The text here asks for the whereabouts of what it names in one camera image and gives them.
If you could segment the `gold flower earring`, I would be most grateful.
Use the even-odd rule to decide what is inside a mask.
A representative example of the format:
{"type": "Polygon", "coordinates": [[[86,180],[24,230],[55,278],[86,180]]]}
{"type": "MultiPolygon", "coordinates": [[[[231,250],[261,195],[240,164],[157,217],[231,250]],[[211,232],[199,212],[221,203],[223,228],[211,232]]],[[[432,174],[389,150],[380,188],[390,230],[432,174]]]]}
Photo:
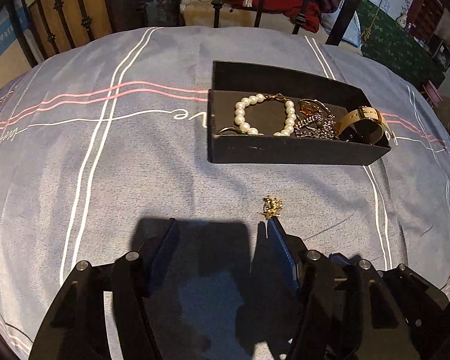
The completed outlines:
{"type": "Polygon", "coordinates": [[[283,201],[270,195],[263,198],[262,215],[266,219],[279,217],[283,209],[283,201]]]}

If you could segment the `gold wrist watch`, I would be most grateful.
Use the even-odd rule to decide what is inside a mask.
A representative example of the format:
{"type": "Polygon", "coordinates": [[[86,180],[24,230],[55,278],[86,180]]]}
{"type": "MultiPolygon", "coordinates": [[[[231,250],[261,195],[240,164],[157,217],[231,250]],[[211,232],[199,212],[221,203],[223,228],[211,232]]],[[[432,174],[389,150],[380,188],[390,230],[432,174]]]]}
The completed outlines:
{"type": "Polygon", "coordinates": [[[382,137],[392,136],[385,117],[371,106],[360,106],[343,116],[335,123],[334,132],[343,141],[354,137],[359,142],[371,145],[379,142],[382,137]]]}

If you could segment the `black cardboard jewelry box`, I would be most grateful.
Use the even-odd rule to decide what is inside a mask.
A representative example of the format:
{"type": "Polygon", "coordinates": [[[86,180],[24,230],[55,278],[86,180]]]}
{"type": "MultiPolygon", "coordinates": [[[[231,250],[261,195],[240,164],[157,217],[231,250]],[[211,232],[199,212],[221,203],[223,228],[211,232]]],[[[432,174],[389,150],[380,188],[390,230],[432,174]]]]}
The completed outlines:
{"type": "Polygon", "coordinates": [[[374,145],[314,137],[278,136],[286,119],[285,106],[276,100],[252,105],[246,112],[256,136],[233,133],[235,105],[251,95],[283,94],[299,102],[318,100],[341,119],[360,106],[369,106],[357,87],[323,76],[282,67],[215,61],[207,117],[208,159],[214,164],[370,165],[390,151],[387,138],[374,145]]]}

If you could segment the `grey striped bed sheet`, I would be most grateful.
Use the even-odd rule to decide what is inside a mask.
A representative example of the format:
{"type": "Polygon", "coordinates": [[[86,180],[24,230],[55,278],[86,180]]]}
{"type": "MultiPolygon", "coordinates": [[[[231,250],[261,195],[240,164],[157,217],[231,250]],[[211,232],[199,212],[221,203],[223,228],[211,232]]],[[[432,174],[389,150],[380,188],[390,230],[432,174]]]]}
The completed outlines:
{"type": "Polygon", "coordinates": [[[181,237],[146,302],[165,359],[282,359],[297,304],[262,225],[322,253],[406,264],[450,296],[450,136],[419,91],[339,47],[266,29],[149,28],[53,56],[0,90],[0,338],[27,359],[80,260],[111,263],[170,218],[181,237]],[[370,166],[212,164],[216,60],[360,88],[388,119],[370,166]]]}

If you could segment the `pink stool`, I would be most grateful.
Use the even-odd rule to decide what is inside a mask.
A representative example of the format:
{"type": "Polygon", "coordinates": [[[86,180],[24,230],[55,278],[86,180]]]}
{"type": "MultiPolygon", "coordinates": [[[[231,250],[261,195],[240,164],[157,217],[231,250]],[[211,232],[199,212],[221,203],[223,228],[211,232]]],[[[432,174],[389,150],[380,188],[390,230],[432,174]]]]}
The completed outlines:
{"type": "Polygon", "coordinates": [[[441,103],[443,102],[443,99],[439,94],[438,89],[430,80],[428,80],[427,83],[424,85],[424,93],[427,102],[433,109],[438,108],[439,105],[441,105],[441,103]]]}

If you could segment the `green floral covered counter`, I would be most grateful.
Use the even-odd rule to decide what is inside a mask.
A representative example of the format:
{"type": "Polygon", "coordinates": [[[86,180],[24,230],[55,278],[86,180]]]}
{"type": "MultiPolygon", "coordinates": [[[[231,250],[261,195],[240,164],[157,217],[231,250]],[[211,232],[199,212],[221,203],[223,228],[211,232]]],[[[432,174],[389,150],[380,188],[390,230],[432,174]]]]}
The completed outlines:
{"type": "Polygon", "coordinates": [[[358,5],[361,30],[371,26],[370,35],[362,41],[362,54],[382,65],[419,91],[431,81],[436,88],[444,81],[441,65],[382,10],[376,16],[377,6],[368,0],[358,5]]]}

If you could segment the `white ceramic vase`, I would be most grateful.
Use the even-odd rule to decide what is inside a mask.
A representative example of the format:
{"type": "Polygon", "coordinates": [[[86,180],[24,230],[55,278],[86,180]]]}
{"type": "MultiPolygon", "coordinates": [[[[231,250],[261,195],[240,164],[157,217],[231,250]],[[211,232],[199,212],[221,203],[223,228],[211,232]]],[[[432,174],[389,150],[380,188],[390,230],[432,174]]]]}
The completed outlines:
{"type": "Polygon", "coordinates": [[[396,18],[396,23],[400,28],[405,29],[407,27],[407,14],[402,13],[398,18],[396,18]]]}

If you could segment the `red phone booth cabinet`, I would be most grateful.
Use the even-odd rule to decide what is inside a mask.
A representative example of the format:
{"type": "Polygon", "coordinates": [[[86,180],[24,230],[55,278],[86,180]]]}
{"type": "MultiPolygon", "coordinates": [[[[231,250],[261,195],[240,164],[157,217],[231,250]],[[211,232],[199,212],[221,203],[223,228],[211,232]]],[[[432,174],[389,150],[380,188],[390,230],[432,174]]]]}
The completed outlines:
{"type": "Polygon", "coordinates": [[[439,0],[413,0],[408,12],[411,23],[410,34],[424,43],[428,43],[444,13],[439,0]]]}

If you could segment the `white wicker swing seat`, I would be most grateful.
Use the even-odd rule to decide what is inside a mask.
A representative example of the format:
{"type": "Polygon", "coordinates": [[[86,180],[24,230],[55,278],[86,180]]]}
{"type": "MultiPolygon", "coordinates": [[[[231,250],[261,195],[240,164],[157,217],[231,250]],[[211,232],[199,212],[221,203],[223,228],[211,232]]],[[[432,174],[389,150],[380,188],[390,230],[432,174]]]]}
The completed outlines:
{"type": "MultiPolygon", "coordinates": [[[[205,26],[210,28],[213,26],[215,10],[212,2],[189,0],[182,7],[182,11],[187,26],[205,26]]],[[[300,35],[306,35],[317,41],[325,42],[339,13],[339,10],[336,10],[334,13],[323,13],[317,33],[311,33],[302,29],[299,31],[300,35]]],[[[255,16],[256,13],[253,11],[232,10],[231,6],[225,4],[220,10],[220,25],[222,27],[252,27],[255,22],[255,16]]],[[[264,29],[273,29],[281,33],[291,33],[293,30],[293,23],[283,14],[263,13],[260,26],[264,29]]],[[[361,27],[357,14],[353,15],[340,41],[340,46],[356,53],[361,52],[361,27]]]]}

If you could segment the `red blanket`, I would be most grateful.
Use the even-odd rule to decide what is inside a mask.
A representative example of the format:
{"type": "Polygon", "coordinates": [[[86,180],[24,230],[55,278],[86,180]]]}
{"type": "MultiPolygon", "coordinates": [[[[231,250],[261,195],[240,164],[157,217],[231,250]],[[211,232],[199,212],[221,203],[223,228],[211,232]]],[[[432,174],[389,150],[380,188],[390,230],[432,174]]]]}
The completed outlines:
{"type": "MultiPolygon", "coordinates": [[[[249,9],[256,11],[259,0],[252,0],[251,7],[245,7],[243,0],[225,0],[225,2],[234,9],[249,9]]],[[[297,15],[301,12],[303,6],[302,0],[265,0],[263,11],[271,14],[283,14],[291,22],[295,22],[297,15]]],[[[321,11],[316,2],[308,2],[305,10],[305,23],[301,26],[304,30],[311,33],[317,33],[320,29],[321,11]]]]}

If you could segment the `black iron bed frame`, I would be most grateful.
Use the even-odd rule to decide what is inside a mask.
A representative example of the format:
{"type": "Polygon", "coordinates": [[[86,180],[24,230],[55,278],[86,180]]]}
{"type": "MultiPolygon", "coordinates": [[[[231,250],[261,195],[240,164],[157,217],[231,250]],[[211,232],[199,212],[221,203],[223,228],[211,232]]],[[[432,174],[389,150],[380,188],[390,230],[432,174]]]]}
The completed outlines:
{"type": "MultiPolygon", "coordinates": [[[[80,47],[112,33],[149,26],[179,27],[185,24],[182,7],[189,0],[10,0],[5,9],[17,32],[23,53],[30,65],[66,50],[80,47]]],[[[265,0],[259,0],[255,22],[249,28],[261,28],[265,0]]],[[[300,34],[305,23],[308,2],[293,23],[292,34],[300,34]]],[[[325,43],[338,45],[361,0],[341,0],[339,16],[325,43]]],[[[212,0],[214,23],[221,28],[220,11],[225,0],[212,0]]]]}

